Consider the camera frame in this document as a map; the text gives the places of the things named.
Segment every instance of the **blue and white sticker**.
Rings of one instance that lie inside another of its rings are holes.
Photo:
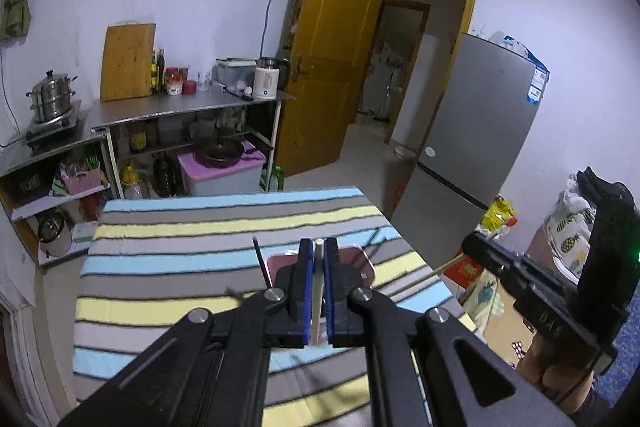
[[[536,67],[536,71],[533,73],[529,91],[527,91],[527,102],[538,105],[542,98],[542,93],[545,91],[546,81],[549,79],[549,72],[543,70],[540,67]]]

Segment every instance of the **bolt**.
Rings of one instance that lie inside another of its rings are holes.
[[[432,308],[428,311],[428,314],[429,318],[433,322],[438,322],[440,324],[446,322],[449,318],[449,312],[447,312],[444,308]]]
[[[351,292],[351,296],[358,301],[369,301],[373,298],[373,292],[369,288],[360,286]]]
[[[209,311],[204,308],[194,308],[187,316],[192,323],[202,324],[209,318]]]
[[[264,298],[273,302],[282,301],[284,299],[284,291],[282,288],[269,288],[264,292]]]

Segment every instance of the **wooden cutting board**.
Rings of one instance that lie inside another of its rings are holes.
[[[101,100],[151,94],[151,53],[155,24],[109,26],[102,54]]]

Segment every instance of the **refrigerator door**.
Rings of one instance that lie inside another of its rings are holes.
[[[489,206],[527,137],[535,65],[492,42],[463,35],[449,85],[419,161]]]
[[[453,259],[465,235],[474,231],[482,216],[484,210],[437,182],[418,165],[391,224],[435,269]]]

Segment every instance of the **wooden door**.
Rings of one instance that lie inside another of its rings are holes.
[[[276,163],[287,176],[338,159],[358,106],[382,0],[303,0]]]

